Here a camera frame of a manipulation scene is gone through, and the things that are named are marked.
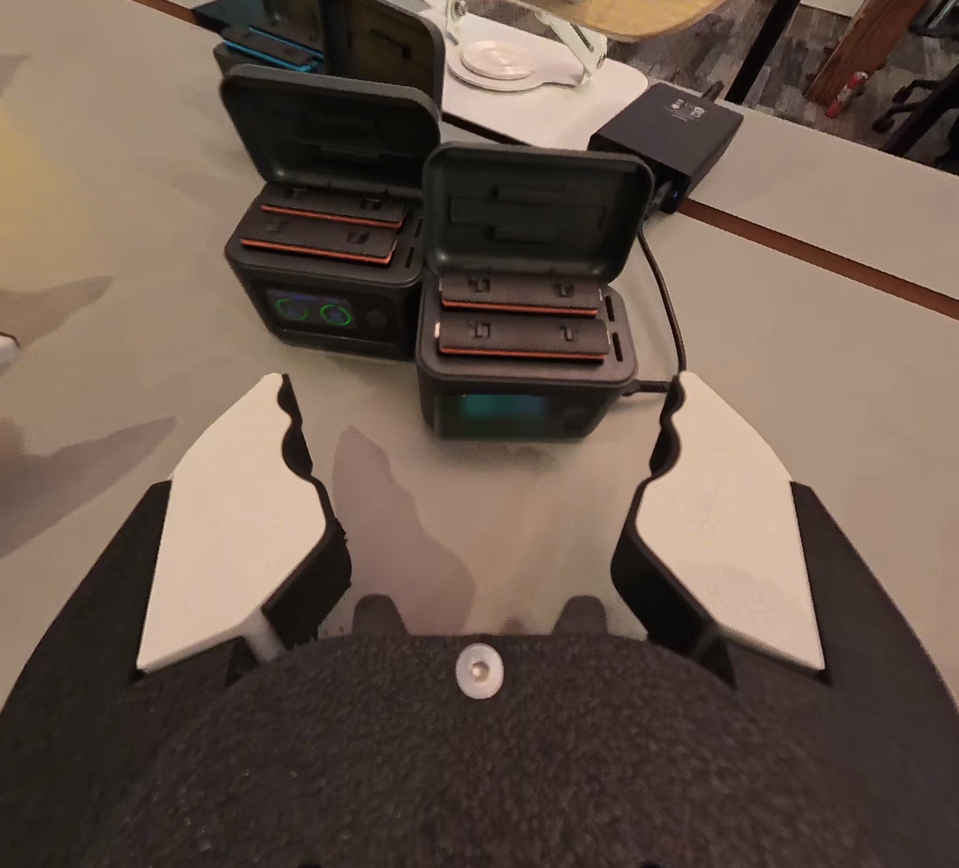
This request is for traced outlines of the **dark flat mat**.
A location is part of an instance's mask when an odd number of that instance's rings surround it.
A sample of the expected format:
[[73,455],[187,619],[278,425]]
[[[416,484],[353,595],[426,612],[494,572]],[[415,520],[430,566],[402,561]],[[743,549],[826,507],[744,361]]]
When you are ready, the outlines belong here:
[[211,0],[191,13],[200,27],[217,34],[230,26],[256,26],[265,15],[262,0]]

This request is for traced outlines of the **white base mat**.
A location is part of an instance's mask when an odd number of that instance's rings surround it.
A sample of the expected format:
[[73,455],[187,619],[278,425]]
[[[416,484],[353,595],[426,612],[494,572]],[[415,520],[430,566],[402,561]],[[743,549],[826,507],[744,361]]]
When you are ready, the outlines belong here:
[[[521,80],[521,89],[473,84],[490,79],[468,73],[460,49],[487,40],[520,50],[533,66],[534,72]],[[596,131],[648,87],[641,71],[612,59],[584,78],[581,62],[562,42],[473,14],[463,19],[458,40],[446,41],[446,55],[443,119],[505,143],[583,150]]]

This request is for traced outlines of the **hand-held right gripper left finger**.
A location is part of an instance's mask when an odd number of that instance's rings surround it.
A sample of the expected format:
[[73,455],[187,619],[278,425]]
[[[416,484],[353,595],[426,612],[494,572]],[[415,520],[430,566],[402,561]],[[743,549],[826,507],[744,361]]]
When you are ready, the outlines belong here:
[[318,639],[352,579],[287,374],[265,375],[172,472],[136,667],[241,640],[258,663]]

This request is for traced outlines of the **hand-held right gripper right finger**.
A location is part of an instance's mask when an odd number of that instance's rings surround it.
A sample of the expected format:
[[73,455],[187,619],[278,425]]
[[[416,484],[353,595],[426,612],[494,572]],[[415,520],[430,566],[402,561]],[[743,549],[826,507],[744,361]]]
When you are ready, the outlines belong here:
[[670,383],[648,476],[612,556],[645,640],[731,677],[730,646],[826,668],[793,479],[761,434],[691,371]]

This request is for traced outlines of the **black battery blue stripe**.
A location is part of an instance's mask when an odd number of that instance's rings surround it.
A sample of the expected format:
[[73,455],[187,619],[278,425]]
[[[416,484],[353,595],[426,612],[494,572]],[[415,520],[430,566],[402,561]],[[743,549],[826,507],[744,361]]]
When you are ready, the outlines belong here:
[[241,63],[279,68],[298,73],[319,73],[322,55],[268,35],[223,35],[214,49],[223,71]]

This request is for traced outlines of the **black charging hub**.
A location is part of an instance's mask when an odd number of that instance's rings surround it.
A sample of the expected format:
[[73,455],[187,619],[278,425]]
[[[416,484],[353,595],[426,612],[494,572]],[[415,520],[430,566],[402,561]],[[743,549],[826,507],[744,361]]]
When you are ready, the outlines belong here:
[[640,158],[655,180],[656,208],[670,214],[725,155],[743,121],[704,95],[654,83],[596,131],[588,149]]

